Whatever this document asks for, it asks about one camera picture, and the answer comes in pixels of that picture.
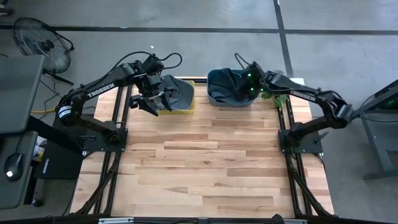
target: fan grille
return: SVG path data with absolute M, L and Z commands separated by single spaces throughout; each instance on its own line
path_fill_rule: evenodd
M 46 73 L 62 73 L 70 66 L 70 52 L 56 32 L 44 22 L 19 18 L 14 23 L 14 40 L 24 55 L 44 55 Z

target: wood plank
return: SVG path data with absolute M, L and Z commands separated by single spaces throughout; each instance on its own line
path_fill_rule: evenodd
M 114 89 L 99 96 L 95 118 L 111 119 L 116 92 Z M 307 101 L 295 97 L 291 101 L 296 121 L 311 119 Z M 119 165 L 112 216 L 294 215 L 272 100 L 258 99 L 246 108 L 218 108 L 209 104 L 206 85 L 196 84 L 193 114 L 156 117 L 129 110 L 126 126 L 129 135 Z M 83 161 L 72 212 L 97 187 L 103 157 L 103 152 L 95 152 Z M 313 155 L 303 155 L 303 164 L 308 187 L 325 209 L 333 212 L 321 162 Z M 104 190 L 103 205 L 108 189 L 109 185 Z M 303 205 L 300 190 L 298 195 Z

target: wooden table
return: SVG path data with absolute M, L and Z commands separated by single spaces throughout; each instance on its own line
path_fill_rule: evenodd
M 111 120 L 116 92 L 99 96 L 95 118 Z M 291 99 L 295 120 L 310 120 L 308 103 Z M 285 158 L 277 142 L 279 120 L 271 100 L 258 99 L 248 108 L 217 108 L 208 102 L 206 85 L 197 84 L 193 115 L 155 117 L 135 109 L 129 111 L 127 120 L 129 137 L 119 166 L 112 216 L 294 216 Z M 71 212 L 97 187 L 103 156 L 95 152 L 84 160 Z M 303 164 L 308 187 L 333 213 L 319 158 L 304 154 Z M 304 211 L 301 190 L 298 193 Z

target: yellow sponge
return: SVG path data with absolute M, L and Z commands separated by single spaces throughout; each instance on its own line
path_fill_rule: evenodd
M 193 88 L 195 89 L 195 82 L 194 81 L 186 81 L 187 83 L 191 84 Z M 195 91 L 193 91 L 193 98 L 191 105 L 187 110 L 173 110 L 173 111 L 168 111 L 168 110 L 158 110 L 157 113 L 159 115 L 171 115 L 171 114 L 193 114 L 193 109 L 195 108 Z

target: black fan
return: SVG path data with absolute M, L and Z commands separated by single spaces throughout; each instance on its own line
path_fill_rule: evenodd
M 70 52 L 75 49 L 70 40 L 52 30 L 46 23 L 27 17 L 15 21 L 14 40 L 24 55 L 45 56 L 43 73 L 73 85 L 71 81 L 56 76 L 56 73 L 63 73 L 70 66 Z M 70 43 L 69 49 L 63 40 Z

